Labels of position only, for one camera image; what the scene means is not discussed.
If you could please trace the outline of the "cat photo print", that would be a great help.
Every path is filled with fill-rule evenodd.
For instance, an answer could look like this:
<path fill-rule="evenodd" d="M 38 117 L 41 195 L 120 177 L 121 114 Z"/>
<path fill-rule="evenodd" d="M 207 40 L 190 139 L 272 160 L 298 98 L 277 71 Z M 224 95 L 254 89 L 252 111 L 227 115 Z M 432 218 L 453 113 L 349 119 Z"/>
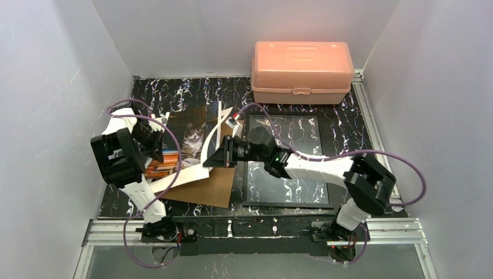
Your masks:
<path fill-rule="evenodd" d="M 205 161 L 208 155 L 216 151 L 219 144 L 221 113 L 220 101 L 184 111 L 170 112 L 166 126 L 177 138 L 181 153 L 178 153 L 171 138 L 164 137 L 162 140 L 164 161 L 160 163 L 152 160 L 145 171 L 145 178 L 157 180 L 174 174 L 179 159 L 181 159 L 180 177 L 185 177 L 187 168 Z"/>

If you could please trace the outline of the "white mat board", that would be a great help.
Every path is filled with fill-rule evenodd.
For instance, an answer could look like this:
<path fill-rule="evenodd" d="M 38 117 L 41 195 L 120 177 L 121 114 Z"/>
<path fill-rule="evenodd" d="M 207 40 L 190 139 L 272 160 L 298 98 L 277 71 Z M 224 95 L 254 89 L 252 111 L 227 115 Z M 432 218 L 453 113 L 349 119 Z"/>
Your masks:
<path fill-rule="evenodd" d="M 217 151 L 222 123 L 230 112 L 218 101 L 165 114 L 166 126 L 175 135 L 181 153 L 166 134 L 162 139 L 163 161 L 152 160 L 144 173 L 153 192 L 164 191 L 173 180 L 173 187 L 177 187 L 209 177 L 212 168 L 203 163 Z"/>

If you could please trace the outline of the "brown cardboard backing board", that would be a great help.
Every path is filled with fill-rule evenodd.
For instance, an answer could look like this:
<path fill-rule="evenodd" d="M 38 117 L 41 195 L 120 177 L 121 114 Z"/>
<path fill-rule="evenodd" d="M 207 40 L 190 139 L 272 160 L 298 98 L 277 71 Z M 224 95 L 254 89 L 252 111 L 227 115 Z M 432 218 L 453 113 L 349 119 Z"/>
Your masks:
<path fill-rule="evenodd" d="M 162 199 L 197 203 L 201 205 L 227 208 L 234 180 L 235 168 L 203 169 L 200 165 L 185 170 L 186 176 L 179 177 Z M 175 173 L 157 182 L 171 180 Z"/>

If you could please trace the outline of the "black picture frame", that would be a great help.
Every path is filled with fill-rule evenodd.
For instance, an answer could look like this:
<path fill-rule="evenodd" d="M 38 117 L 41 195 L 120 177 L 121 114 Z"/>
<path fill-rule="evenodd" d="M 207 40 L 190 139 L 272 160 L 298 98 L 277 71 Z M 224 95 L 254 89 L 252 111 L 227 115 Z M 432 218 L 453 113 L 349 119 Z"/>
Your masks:
<path fill-rule="evenodd" d="M 263 113 L 253 112 L 247 117 L 247 136 L 257 127 L 266 127 L 271 134 L 273 124 L 280 138 L 296 150 L 309 155 L 327 154 L 326 144 L 322 143 L 327 138 L 326 128 L 320 126 L 320 113 L 278 113 L 268 119 Z M 248 206 L 333 209 L 338 187 L 309 178 L 275 178 L 264 169 L 262 162 L 248 162 L 243 193 L 244 204 Z"/>

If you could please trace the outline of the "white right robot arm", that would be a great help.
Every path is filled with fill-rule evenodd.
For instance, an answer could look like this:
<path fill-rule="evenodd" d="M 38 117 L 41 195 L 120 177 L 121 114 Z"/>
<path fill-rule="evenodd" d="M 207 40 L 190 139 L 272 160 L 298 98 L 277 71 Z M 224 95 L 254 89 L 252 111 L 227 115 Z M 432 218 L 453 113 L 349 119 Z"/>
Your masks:
<path fill-rule="evenodd" d="M 276 178 L 309 178 L 345 188 L 351 197 L 338 211 L 333 230 L 353 231 L 372 215 L 385 212 L 396 178 L 369 153 L 337 159 L 305 155 L 278 145 L 263 127 L 254 128 L 251 133 L 247 141 L 225 136 L 203 166 L 232 168 L 238 162 L 262 162 Z"/>

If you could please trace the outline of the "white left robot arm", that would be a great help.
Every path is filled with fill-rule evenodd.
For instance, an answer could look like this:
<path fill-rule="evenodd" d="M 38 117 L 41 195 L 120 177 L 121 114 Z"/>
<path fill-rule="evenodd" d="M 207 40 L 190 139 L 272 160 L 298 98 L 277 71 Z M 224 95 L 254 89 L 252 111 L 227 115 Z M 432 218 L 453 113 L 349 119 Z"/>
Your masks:
<path fill-rule="evenodd" d="M 144 173 L 148 159 L 163 161 L 160 125 L 142 118 L 133 105 L 118 106 L 102 132 L 90 146 L 103 180 L 124 192 L 142 212 L 144 222 L 155 224 L 166 218 L 166 209 L 151 190 Z"/>

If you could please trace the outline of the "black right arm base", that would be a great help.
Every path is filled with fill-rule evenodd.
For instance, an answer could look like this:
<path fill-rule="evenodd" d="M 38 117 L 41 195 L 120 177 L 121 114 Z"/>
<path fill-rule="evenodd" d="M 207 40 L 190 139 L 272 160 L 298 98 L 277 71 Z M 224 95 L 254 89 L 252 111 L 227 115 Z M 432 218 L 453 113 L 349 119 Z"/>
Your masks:
<path fill-rule="evenodd" d="M 357 262 L 370 240 L 368 228 L 364 224 L 350 231 L 335 222 L 314 221 L 307 230 L 309 238 L 314 242 L 336 242 L 328 246 L 328 255 L 332 261 L 341 264 Z"/>

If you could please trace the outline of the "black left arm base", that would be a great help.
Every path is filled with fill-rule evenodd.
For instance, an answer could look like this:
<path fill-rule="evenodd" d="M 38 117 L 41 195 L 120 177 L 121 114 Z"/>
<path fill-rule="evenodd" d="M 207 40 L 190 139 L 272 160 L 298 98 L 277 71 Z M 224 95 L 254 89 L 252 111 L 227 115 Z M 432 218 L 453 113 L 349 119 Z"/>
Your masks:
<path fill-rule="evenodd" d="M 144 243 L 193 243 L 198 238 L 198 226 L 194 222 L 179 222 L 172 217 L 165 217 L 156 223 L 145 223 L 136 228 L 141 233 Z"/>

